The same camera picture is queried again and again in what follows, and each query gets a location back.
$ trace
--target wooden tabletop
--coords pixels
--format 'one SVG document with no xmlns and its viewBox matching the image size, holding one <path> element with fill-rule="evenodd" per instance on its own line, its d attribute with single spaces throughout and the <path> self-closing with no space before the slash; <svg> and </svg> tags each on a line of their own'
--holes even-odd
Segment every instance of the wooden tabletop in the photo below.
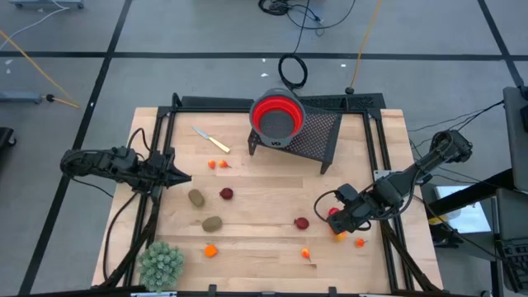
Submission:
<svg viewBox="0 0 528 297">
<path fill-rule="evenodd" d="M 131 131 L 143 127 L 150 144 L 156 108 L 138 108 Z M 383 110 L 385 137 L 394 170 L 413 163 L 408 135 L 400 110 Z M 163 123 L 158 149 L 163 146 L 167 121 Z M 191 127 L 196 125 L 231 148 L 226 154 L 203 139 Z M 375 123 L 371 122 L 379 168 L 382 168 Z M 248 153 L 251 131 L 248 114 L 177 113 L 172 146 L 175 166 L 192 175 L 192 182 L 163 190 L 156 240 L 179 247 L 185 255 L 184 272 L 175 290 L 207 290 L 216 284 L 218 291 L 328 292 L 336 286 L 339 293 L 389 293 L 381 231 L 372 222 L 370 231 L 349 233 L 343 242 L 335 242 L 330 228 L 313 211 L 315 199 L 325 191 L 344 183 L 358 191 L 372 182 L 365 131 L 361 115 L 343 115 L 333 164 L 324 175 L 321 163 L 258 146 Z M 144 156 L 148 151 L 137 137 L 133 148 Z M 232 168 L 210 169 L 207 162 L 221 159 Z M 232 200 L 223 200 L 224 187 L 234 190 Z M 187 197 L 191 189 L 205 196 L 205 206 L 194 207 Z M 127 185 L 119 184 L 112 202 L 109 222 L 116 211 L 132 196 Z M 121 261 L 130 246 L 139 198 L 118 218 L 111 233 L 108 271 Z M 328 196 L 318 210 L 326 214 L 337 206 Z M 218 215 L 224 221 L 221 230 L 207 233 L 201 222 Z M 298 230 L 294 219 L 305 217 L 310 226 Z M 407 248 L 433 284 L 442 287 L 436 255 L 429 234 L 423 205 L 415 200 L 402 215 Z M 355 241 L 367 241 L 363 248 Z M 219 253 L 207 258 L 204 248 L 214 244 Z M 300 251 L 308 248 L 311 261 Z M 102 251 L 93 284 L 102 278 Z M 394 251 L 399 287 L 403 286 L 401 261 Z"/>
</svg>

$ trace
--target white cable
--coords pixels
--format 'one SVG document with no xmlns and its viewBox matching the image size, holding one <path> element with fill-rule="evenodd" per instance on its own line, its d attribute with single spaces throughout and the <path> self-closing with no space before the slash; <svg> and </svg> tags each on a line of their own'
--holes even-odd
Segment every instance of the white cable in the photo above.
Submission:
<svg viewBox="0 0 528 297">
<path fill-rule="evenodd" d="M 16 31 L 15 33 L 13 33 L 13 34 L 11 34 L 11 35 L 9 36 L 9 39 L 12 40 L 12 38 L 13 38 L 15 35 L 17 35 L 18 33 L 22 32 L 22 31 L 24 31 L 24 30 L 27 30 L 27 29 L 29 29 L 29 28 L 31 28 L 31 27 L 33 27 L 33 26 L 37 26 L 37 25 L 39 25 L 41 22 L 45 21 L 48 17 L 53 16 L 55 13 L 63 12 L 63 11 L 65 11 L 65 10 L 68 10 L 68 9 L 69 9 L 69 7 L 64 7 L 64 6 L 59 5 L 55 0 L 51 0 L 51 1 L 52 1 L 53 3 L 55 3 L 55 5 L 56 5 L 57 7 L 59 7 L 60 9 L 59 9 L 59 10 L 56 10 L 56 11 L 54 11 L 54 12 L 51 12 L 51 13 L 50 13 L 49 15 L 47 15 L 47 16 L 44 16 L 40 21 L 38 21 L 38 22 L 36 22 L 36 23 L 33 23 L 33 24 L 29 25 L 29 26 L 25 26 L 25 27 L 23 27 L 22 29 L 20 29 L 19 31 Z M 2 45 L 0 45 L 0 50 L 3 49 L 3 47 L 7 44 L 7 42 L 8 42 L 8 41 L 5 40 L 5 41 L 2 43 Z"/>
</svg>

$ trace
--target yellow cable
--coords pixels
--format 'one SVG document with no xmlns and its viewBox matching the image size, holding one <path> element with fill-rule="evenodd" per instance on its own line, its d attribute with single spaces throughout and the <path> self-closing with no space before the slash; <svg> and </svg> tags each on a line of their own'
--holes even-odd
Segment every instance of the yellow cable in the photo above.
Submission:
<svg viewBox="0 0 528 297">
<path fill-rule="evenodd" d="M 65 104 L 65 105 L 67 105 L 67 106 L 71 106 L 71 107 L 79 108 L 78 105 L 75 105 L 75 104 L 73 104 L 73 103 L 71 103 L 71 102 L 68 102 L 68 101 L 66 101 L 66 100 L 64 100 L 64 99 L 59 99 L 59 98 L 57 98 L 57 97 L 53 97 L 53 100 L 58 101 L 58 102 L 60 102 L 60 103 L 63 103 L 63 104 Z"/>
<path fill-rule="evenodd" d="M 42 70 L 39 65 L 37 63 L 35 63 L 35 61 L 33 61 L 32 58 L 30 58 L 30 56 L 28 56 L 26 54 L 26 52 L 24 50 L 22 50 L 17 44 L 15 44 L 10 38 L 9 36 L 7 36 L 2 30 L 0 30 L 0 35 L 3 36 L 3 38 L 5 38 L 7 41 L 9 41 L 9 43 L 15 48 L 17 49 L 28 61 L 30 61 L 31 64 L 33 64 L 33 67 L 35 67 L 39 72 L 40 74 L 44 75 L 44 77 L 46 79 L 48 79 L 51 83 L 53 83 L 64 95 L 66 95 L 66 97 L 70 100 L 70 101 L 73 101 L 75 106 L 78 107 L 78 102 L 75 101 L 60 85 L 58 85 L 58 83 L 56 83 L 53 78 L 51 78 L 48 74 L 46 74 L 44 72 L 44 70 Z"/>
<path fill-rule="evenodd" d="M 376 20 L 376 17 L 378 16 L 378 12 L 380 11 L 380 6 L 382 2 L 383 0 L 378 0 L 378 3 L 376 4 L 376 9 L 374 10 L 374 14 L 372 15 L 372 18 L 370 19 L 369 27 L 366 29 L 365 37 L 363 37 L 363 42 L 361 43 L 360 52 L 357 55 L 356 66 L 354 67 L 354 76 L 352 76 L 352 82 L 350 83 L 350 87 L 354 87 L 354 83 L 356 82 L 357 70 L 359 69 L 360 64 L 361 64 L 361 54 L 363 54 L 366 41 L 369 39 L 370 31 L 372 30 L 372 27 L 374 26 L 374 22 Z"/>
</svg>

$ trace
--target yellow knife handle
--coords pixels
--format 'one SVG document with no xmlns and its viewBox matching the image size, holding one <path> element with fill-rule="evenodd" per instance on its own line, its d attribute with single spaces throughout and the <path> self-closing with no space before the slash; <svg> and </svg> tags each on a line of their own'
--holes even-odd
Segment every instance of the yellow knife handle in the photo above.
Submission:
<svg viewBox="0 0 528 297">
<path fill-rule="evenodd" d="M 212 137 L 209 137 L 209 140 L 211 142 L 213 142 L 213 144 L 216 144 L 217 147 L 219 147 L 220 149 L 222 149 L 226 153 L 229 153 L 230 149 L 228 147 L 226 147 L 225 145 L 221 144 L 218 140 L 216 140 L 216 139 L 214 139 Z"/>
</svg>

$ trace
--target red fruit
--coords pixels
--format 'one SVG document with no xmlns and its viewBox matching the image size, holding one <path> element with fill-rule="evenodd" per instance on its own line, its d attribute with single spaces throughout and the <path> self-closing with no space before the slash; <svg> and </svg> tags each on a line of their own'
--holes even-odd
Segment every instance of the red fruit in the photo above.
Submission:
<svg viewBox="0 0 528 297">
<path fill-rule="evenodd" d="M 332 207 L 329 211 L 328 211 L 328 216 L 330 215 L 333 215 L 335 213 L 337 213 L 339 211 L 339 209 L 337 207 Z"/>
<path fill-rule="evenodd" d="M 306 218 L 297 218 L 295 219 L 294 224 L 300 230 L 304 230 L 310 226 L 310 222 Z"/>
<path fill-rule="evenodd" d="M 233 190 L 229 188 L 224 188 L 220 192 L 220 196 L 224 198 L 225 200 L 230 200 L 231 198 L 233 198 Z"/>
</svg>

